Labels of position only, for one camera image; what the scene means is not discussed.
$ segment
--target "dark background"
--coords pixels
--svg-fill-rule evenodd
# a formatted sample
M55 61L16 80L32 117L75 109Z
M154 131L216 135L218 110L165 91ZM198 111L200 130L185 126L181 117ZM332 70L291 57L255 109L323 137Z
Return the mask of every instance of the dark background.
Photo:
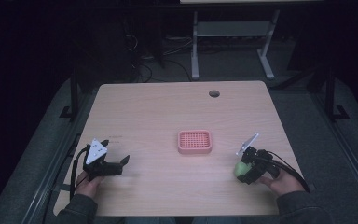
M109 4L130 7L177 2ZM327 1L329 4L299 12L288 8L282 12L284 22L278 24L275 38L297 39L290 69L326 63L358 100L358 1L354 2ZM96 11L63 1L0 1L0 193L55 92L74 71L83 74L79 80L82 91L104 82L131 82L131 64L137 60L126 51L126 33L138 35L140 45L159 57L163 36L191 32L184 26L192 20L191 11L154 12L155 8ZM84 62L95 66L85 71Z

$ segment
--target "sleeve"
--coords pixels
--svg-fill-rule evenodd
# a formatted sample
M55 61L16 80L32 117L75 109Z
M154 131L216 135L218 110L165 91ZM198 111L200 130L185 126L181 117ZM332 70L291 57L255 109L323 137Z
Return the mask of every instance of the sleeve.
M56 217L57 224L92 223L97 213L98 204L82 194L74 195L71 202Z
M281 224L331 224L334 223L330 214L319 207L310 194L296 191L277 199Z

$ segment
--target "metal frame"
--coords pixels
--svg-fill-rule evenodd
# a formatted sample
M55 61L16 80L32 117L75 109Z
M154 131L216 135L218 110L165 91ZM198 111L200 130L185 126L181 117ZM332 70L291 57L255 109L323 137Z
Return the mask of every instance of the metal frame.
M271 21L225 22L225 26L228 27L228 29L225 30L223 28L225 26L221 26L221 22L198 22L198 12L195 11L193 20L193 49L191 51L192 79L198 80L200 78L199 58L197 55L198 36L265 36L266 42L261 49L257 50L257 55L263 66L267 79L274 79L275 76L269 65L269 60L267 59L267 52L269 50L269 44L271 43L272 36L275 31L275 26L279 18L279 14L280 10L275 10ZM256 26L263 26L264 22L268 23L268 27L267 31L263 34L262 32L260 33L260 29L257 29ZM217 25L222 27L222 33L219 33L218 31L216 31L216 29L213 29L213 27ZM236 28L243 27L243 29L233 31L233 26L235 26Z

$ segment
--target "green ball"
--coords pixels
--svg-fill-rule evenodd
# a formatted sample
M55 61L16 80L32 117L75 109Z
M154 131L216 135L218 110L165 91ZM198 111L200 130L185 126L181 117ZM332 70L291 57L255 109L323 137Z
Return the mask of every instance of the green ball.
M240 176L240 175L244 175L246 173L248 173L248 171L252 168L251 164L246 164L242 161L237 162L237 164L235 164L235 169L234 169L234 175L236 177Z

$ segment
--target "metal stand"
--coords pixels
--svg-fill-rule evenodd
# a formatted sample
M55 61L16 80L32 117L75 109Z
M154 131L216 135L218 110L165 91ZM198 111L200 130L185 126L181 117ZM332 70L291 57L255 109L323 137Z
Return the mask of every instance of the metal stand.
M70 118L70 121L74 121L77 116L78 111L78 100L77 100L77 80L75 71L71 75L71 106L66 106L63 108L60 118Z
M201 21L198 22L198 12L194 12L193 21L193 50L191 52L191 75L193 80L200 78L199 59L197 56L198 36L265 36L266 43L257 50L268 79L275 78L269 66L267 52L275 31L280 10L275 10L271 21Z
M335 81L333 72L330 70L327 74L326 80L326 97L324 102L324 109L327 116L335 122L336 119L349 119L349 115L345 111L342 105L337 105L338 114L334 113L334 90L335 90Z

